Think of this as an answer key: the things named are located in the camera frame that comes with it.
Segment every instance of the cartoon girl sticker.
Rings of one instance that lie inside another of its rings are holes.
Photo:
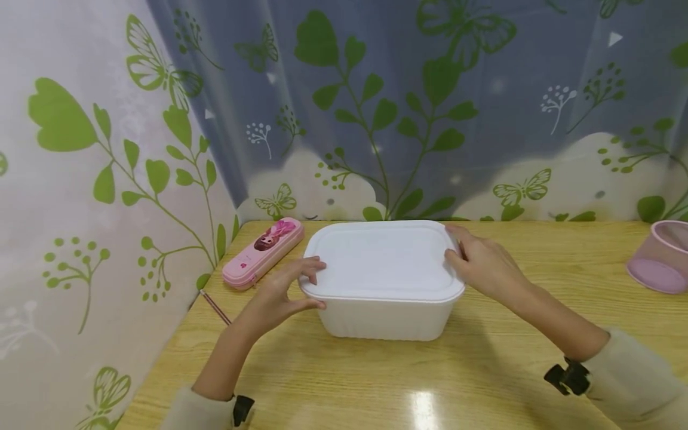
[[[267,251],[279,242],[279,238],[288,235],[296,228],[296,224],[280,219],[274,226],[270,227],[261,237],[258,238],[253,248],[258,251]]]

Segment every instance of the butterfly pattern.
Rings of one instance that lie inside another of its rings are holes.
[[[502,206],[516,206],[522,199],[540,200],[547,194],[545,184],[552,178],[552,169],[543,169],[532,178],[526,178],[522,184],[499,184],[492,192],[502,199]]]
[[[254,72],[264,72],[268,58],[274,62],[279,59],[275,35],[272,27],[266,23],[263,27],[263,39],[260,43],[235,43],[234,49],[246,61]]]
[[[608,19],[616,12],[616,9],[622,3],[627,3],[631,6],[639,5],[645,0],[602,0],[602,5],[600,6],[600,18]]]
[[[167,63],[151,34],[134,15],[127,18],[127,42],[136,55],[127,57],[127,69],[134,83],[146,91],[169,91],[172,104],[189,111],[187,97],[196,97],[203,89],[203,78],[187,70],[177,70]]]
[[[297,207],[297,201],[292,197],[292,189],[286,183],[279,186],[277,195],[273,195],[271,199],[255,199],[255,203],[275,221],[283,218],[282,212]]]
[[[112,430],[119,419],[110,421],[106,416],[129,393],[131,377],[119,377],[119,372],[113,367],[106,366],[98,372],[93,383],[94,406],[86,405],[91,415],[81,420],[78,430]]]
[[[437,13],[443,6],[445,11]],[[494,54],[516,36],[516,25],[490,9],[475,0],[422,0],[416,25],[426,36],[451,38],[446,56],[466,71],[475,67],[480,52]]]

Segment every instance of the hand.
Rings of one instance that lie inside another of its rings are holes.
[[[291,301],[287,295],[289,285],[305,275],[316,285],[316,272],[327,267],[320,257],[292,261],[279,272],[268,277],[258,288],[233,323],[233,328],[255,342],[265,333],[282,324],[290,316],[308,309],[325,309],[322,301],[302,299]]]
[[[508,306],[531,285],[502,245],[473,236],[463,227],[446,228],[459,241],[462,255],[448,249],[444,256],[457,275],[470,286]]]

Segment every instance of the right hand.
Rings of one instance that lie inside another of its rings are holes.
[[[445,258],[461,279],[482,294],[508,305],[532,285],[502,245],[473,236],[463,227],[446,228],[459,241],[463,255],[448,249]]]

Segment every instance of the container lid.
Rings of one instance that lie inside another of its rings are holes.
[[[444,259],[447,248],[456,243],[434,221],[333,224],[315,233],[305,250],[305,257],[319,255],[327,263],[318,285],[305,277],[299,283],[320,300],[452,301],[465,287]]]

